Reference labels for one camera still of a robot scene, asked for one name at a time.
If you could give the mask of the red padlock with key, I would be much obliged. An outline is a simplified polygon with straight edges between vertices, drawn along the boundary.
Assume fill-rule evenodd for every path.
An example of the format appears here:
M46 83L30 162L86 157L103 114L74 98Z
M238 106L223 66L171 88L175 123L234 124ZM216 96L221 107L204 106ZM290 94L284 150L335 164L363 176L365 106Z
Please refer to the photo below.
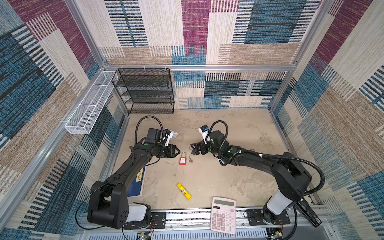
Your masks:
M186 152L182 152L179 160L179 165L185 166L188 161L188 156Z

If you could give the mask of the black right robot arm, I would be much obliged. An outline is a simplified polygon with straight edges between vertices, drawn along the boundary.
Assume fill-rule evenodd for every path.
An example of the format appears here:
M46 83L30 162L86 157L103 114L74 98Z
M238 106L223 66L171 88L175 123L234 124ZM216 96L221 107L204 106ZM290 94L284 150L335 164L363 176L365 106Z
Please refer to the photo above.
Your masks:
M285 209L296 207L314 226L322 222L304 199L319 191L325 184L325 174L316 164L296 158L285 152L282 155L268 155L230 145L228 133L214 131L206 125L199 128L202 141L191 144L193 155L213 154L225 167L249 167L272 175L278 186L277 192L260 211L267 225L275 224Z

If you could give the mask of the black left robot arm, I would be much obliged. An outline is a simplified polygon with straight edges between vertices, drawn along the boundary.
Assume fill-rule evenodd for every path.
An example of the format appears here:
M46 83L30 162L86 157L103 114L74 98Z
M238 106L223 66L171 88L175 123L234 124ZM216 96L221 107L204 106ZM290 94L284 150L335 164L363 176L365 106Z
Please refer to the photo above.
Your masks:
M160 128L150 128L147 136L138 141L139 126L145 119L156 120ZM171 159L181 153L176 145L169 143L171 133L170 130L164 129L161 121L155 116L144 116L139 120L135 129L134 145L130 146L130 156L106 180L96 181L91 187L91 193L85 198L88 201L87 220L91 224L98 225L95 229L103 227L120 229L125 225L129 216L127 192L138 172L153 157Z

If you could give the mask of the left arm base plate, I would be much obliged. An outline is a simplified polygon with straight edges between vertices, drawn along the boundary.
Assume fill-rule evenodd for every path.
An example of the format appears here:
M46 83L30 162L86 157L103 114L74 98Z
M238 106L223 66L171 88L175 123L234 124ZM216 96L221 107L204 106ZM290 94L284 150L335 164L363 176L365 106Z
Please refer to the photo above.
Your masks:
M124 230L149 230L154 226L155 230L166 227L166 212L151 212L151 216L146 216L142 221L127 222Z

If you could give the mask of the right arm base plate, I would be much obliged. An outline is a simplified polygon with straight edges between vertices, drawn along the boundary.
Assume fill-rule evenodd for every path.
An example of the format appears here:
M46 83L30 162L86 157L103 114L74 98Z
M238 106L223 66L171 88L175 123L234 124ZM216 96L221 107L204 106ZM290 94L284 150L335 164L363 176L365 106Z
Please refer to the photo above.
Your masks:
M289 225L291 220L287 213L287 210L276 217L264 217L261 213L262 209L248 209L246 210L246 218L249 221L250 226L267 226L267 225Z

